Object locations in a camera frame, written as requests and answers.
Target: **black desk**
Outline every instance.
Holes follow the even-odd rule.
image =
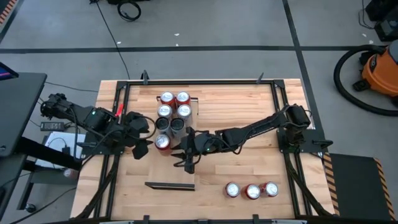
[[[80,170],[81,164],[75,162],[72,156],[22,137],[46,78],[43,73],[20,73],[19,78],[0,81],[0,186],[14,179],[4,186],[0,220],[22,169],[31,172],[38,169],[34,162],[26,160],[27,156]]]

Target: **wooden table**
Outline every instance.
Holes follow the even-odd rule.
[[[306,108],[300,80],[284,81],[289,104]],[[101,82],[97,107],[112,109],[116,82]],[[212,132],[245,126],[275,113],[271,88],[264,85],[133,86],[127,111],[134,110],[155,119],[156,96],[165,90],[175,93],[186,90],[192,97],[199,98],[199,130]],[[151,145],[149,150],[156,149]],[[321,160],[310,154],[301,154],[301,159],[308,188],[326,210],[334,213]],[[102,161],[103,156],[95,156],[81,171],[71,217],[78,215],[96,192]],[[260,218],[294,217],[284,158],[279,152],[275,131],[248,140],[238,156],[222,153],[202,157],[196,167],[194,192],[154,190],[145,186],[149,163],[150,156],[137,161],[132,157],[131,149],[126,148],[119,164],[112,220],[142,220],[144,215],[150,215],[151,220],[252,219],[253,214]],[[227,198],[223,195],[223,187],[231,181],[242,187],[274,181],[279,186],[279,194],[258,200]],[[302,195],[297,186],[296,189],[300,211],[304,214]]]

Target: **orange and black stripe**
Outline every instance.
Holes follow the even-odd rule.
[[[0,24],[3,24],[6,20],[7,16],[10,14],[12,8],[16,5],[18,0],[10,0],[4,9],[4,11],[0,14]]]
[[[331,157],[328,152],[324,153],[323,155],[323,164],[325,165],[326,181],[328,182],[331,202],[335,208],[335,214],[340,216],[340,212],[338,210],[335,176],[333,174],[333,166],[331,165]]]
[[[381,181],[381,186],[382,186],[383,191],[384,191],[384,196],[386,197],[386,203],[387,203],[387,207],[388,207],[388,212],[390,214],[391,220],[395,221],[396,220],[396,216],[394,215],[394,209],[392,208],[390,195],[388,194],[386,178],[384,177],[384,172],[383,172],[383,168],[381,166],[381,162],[380,162],[379,159],[376,159],[376,158],[374,158],[374,160],[376,161],[377,169],[379,170],[379,177],[380,177],[380,181]]]

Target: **orange vacuum cleaner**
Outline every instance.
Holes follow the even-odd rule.
[[[385,110],[371,106],[348,93],[341,84],[340,71],[343,64],[351,56],[363,52],[359,62],[363,65],[361,80],[353,84],[356,91],[372,89],[391,97],[393,104],[398,106],[398,40],[390,46],[362,45],[345,53],[337,62],[333,79],[340,94],[356,106],[372,113],[384,116],[398,116],[398,110]]]

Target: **concrete floor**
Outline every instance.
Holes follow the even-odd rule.
[[[288,0],[301,46],[355,46],[382,44],[373,30],[358,25],[361,0]],[[0,43],[3,49],[65,49],[114,47],[96,5],[82,0],[19,1],[20,9]],[[142,17],[133,23],[120,19],[116,6],[99,5],[120,47],[175,47],[212,45],[287,46],[287,50],[123,52],[131,78],[146,69],[156,78],[303,78],[294,51],[282,1],[272,0],[152,0],[140,2]],[[390,196],[398,205],[398,154],[395,137],[398,120],[365,112],[337,94],[333,69],[344,51],[303,51],[320,119],[329,150],[343,154],[377,157],[381,160]],[[18,72],[43,72],[49,82],[76,88],[98,89],[101,80],[126,79],[117,53],[0,54],[0,61]],[[347,62],[345,83],[357,79],[356,59]],[[95,93],[82,93],[46,85],[42,98],[65,93],[81,104],[95,103]],[[391,108],[374,93],[361,99]],[[43,121],[36,108],[31,117]],[[41,141],[46,133],[28,124],[24,136]],[[27,215],[16,205],[26,179],[21,178],[0,223]],[[29,199],[41,207],[73,186],[36,185]],[[73,192],[22,223],[66,220]]]

